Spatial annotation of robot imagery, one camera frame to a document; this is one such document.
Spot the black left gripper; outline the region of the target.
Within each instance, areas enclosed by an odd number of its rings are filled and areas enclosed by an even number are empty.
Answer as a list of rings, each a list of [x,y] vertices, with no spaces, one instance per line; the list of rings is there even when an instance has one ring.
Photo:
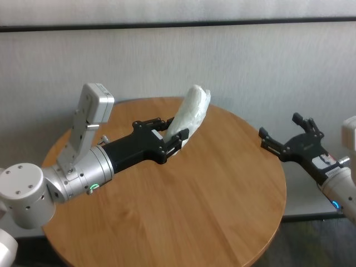
[[[160,117],[146,121],[135,121],[133,131],[116,141],[103,146],[114,173],[119,173],[135,164],[151,160],[164,164],[169,157],[183,147],[183,141],[189,137],[189,129],[185,128],[164,141],[155,132],[165,131],[173,122],[174,117],[162,120]]]

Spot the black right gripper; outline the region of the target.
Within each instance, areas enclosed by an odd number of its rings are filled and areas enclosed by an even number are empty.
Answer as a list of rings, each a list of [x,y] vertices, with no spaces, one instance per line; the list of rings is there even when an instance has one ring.
[[[327,172],[344,165],[335,160],[321,145],[324,134],[319,130],[313,118],[304,119],[295,112],[292,121],[300,126],[305,133],[292,137],[285,145],[273,139],[263,127],[259,128],[261,147],[282,162],[299,164],[318,185],[322,185],[328,178]]]

